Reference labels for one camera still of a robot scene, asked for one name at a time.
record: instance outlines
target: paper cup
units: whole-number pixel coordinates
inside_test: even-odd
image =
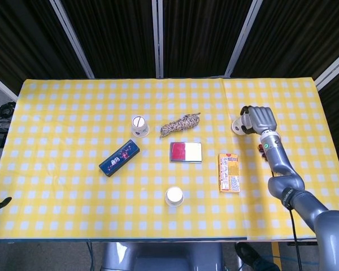
[[[177,186],[167,189],[164,200],[171,207],[180,206],[184,200],[182,190]]]
[[[149,126],[142,116],[135,116],[132,120],[132,133],[136,137],[145,137],[149,133]]]
[[[233,121],[231,125],[231,129],[235,134],[239,134],[243,136],[245,133],[242,130],[242,126],[245,126],[247,129],[250,129],[252,127],[251,120],[249,114],[243,114],[239,118]]]

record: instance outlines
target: metal frame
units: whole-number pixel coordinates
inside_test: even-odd
[[[156,78],[163,78],[163,0],[152,0]]]
[[[69,21],[69,18],[67,16],[67,13],[62,5],[62,2],[60,0],[49,0],[54,11],[55,14],[57,15],[71,45],[73,46],[73,49],[79,59],[79,62],[81,64],[81,66],[83,67],[83,70],[86,74],[86,76],[89,79],[95,79],[93,71],[89,65],[88,60],[86,59],[86,56],[84,54],[84,51],[80,45],[80,42],[77,38],[77,35],[73,29],[73,26],[71,24],[71,22]]]
[[[233,69],[235,68],[237,60],[240,57],[241,51],[244,48],[247,37],[249,36],[251,28],[253,27],[254,21],[256,19],[256,16],[260,10],[262,1],[263,0],[253,0],[253,2],[251,3],[249,12],[247,13],[247,16],[242,26],[242,29],[240,31],[240,34],[238,35],[235,48],[232,51],[230,61],[227,65],[225,75],[224,75],[225,77],[230,78],[231,73],[233,72]]]
[[[18,100],[18,96],[1,81],[0,81],[0,90],[4,92],[4,94],[6,94],[13,101],[16,102]]]
[[[318,91],[339,74],[339,57],[315,80]]]

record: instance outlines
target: blue pencil case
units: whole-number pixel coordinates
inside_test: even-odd
[[[131,160],[137,153],[139,153],[140,148],[130,139],[126,144],[121,146],[115,153],[109,156],[105,161],[103,161],[99,168],[107,175],[108,177],[112,176],[118,169],[120,169],[124,164]]]

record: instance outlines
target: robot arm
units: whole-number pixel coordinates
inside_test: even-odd
[[[305,190],[304,181],[292,167],[280,136],[275,132],[277,124],[270,108],[246,106],[241,116],[245,120],[243,125],[235,129],[233,125],[233,131],[259,134],[271,171],[280,175],[269,179],[271,195],[280,199],[287,209],[295,209],[315,232],[320,252],[319,270],[339,270],[339,211],[329,211]]]

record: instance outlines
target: orange box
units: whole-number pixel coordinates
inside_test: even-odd
[[[240,170],[237,154],[219,154],[220,192],[240,192]]]

